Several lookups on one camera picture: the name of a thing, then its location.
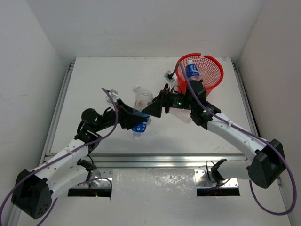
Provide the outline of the blue label bottle back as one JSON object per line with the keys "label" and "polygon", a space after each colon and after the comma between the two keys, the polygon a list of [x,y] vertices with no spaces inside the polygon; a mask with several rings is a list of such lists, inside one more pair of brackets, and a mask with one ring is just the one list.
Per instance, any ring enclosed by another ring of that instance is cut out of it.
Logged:
{"label": "blue label bottle back", "polygon": [[151,118],[147,117],[146,122],[140,123],[139,125],[132,128],[133,139],[139,139],[147,129],[147,126],[151,123]]}

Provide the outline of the blue label bottle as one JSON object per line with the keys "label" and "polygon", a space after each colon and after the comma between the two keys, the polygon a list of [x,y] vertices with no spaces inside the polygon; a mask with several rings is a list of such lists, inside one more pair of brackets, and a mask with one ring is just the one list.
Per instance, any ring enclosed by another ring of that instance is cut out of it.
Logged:
{"label": "blue label bottle", "polygon": [[151,118],[147,117],[146,122],[140,123],[139,125],[132,128],[133,139],[139,139],[147,129],[147,126],[151,123]]}
{"label": "blue label bottle", "polygon": [[200,80],[199,71],[197,69],[197,66],[193,63],[192,60],[187,60],[186,75],[187,75],[188,80],[190,80],[190,81]]}

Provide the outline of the blue label bottle front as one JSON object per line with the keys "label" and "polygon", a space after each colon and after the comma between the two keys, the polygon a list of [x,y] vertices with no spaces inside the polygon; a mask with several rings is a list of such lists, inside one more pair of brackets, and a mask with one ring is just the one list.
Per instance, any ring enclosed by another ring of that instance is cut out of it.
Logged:
{"label": "blue label bottle front", "polygon": [[197,69],[197,66],[193,63],[192,60],[187,60],[186,75],[187,75],[188,80],[190,80],[190,81],[200,80],[199,71]]}

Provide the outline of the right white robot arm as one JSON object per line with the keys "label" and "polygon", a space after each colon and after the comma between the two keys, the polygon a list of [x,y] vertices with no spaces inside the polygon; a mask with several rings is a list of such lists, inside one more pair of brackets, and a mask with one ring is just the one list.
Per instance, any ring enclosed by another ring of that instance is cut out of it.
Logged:
{"label": "right white robot arm", "polygon": [[222,137],[246,157],[244,161],[222,159],[215,163],[210,169],[214,183],[239,178],[267,189],[285,170],[280,160],[284,157],[282,144],[276,139],[260,141],[232,123],[219,108],[207,101],[201,81],[190,81],[184,94],[172,93],[166,85],[142,113],[160,118],[170,108],[189,110],[196,125]]}

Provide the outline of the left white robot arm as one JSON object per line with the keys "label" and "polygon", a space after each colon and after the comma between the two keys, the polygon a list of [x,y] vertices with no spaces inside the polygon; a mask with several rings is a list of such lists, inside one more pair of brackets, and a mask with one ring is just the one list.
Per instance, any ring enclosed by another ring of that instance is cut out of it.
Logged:
{"label": "left white robot arm", "polygon": [[41,166],[19,173],[11,202],[31,218],[39,219],[58,196],[84,182],[96,170],[84,158],[103,139],[99,131],[117,125],[129,130],[146,121],[145,116],[120,99],[116,107],[107,108],[102,115],[93,108],[84,110],[76,136],[63,150]]}

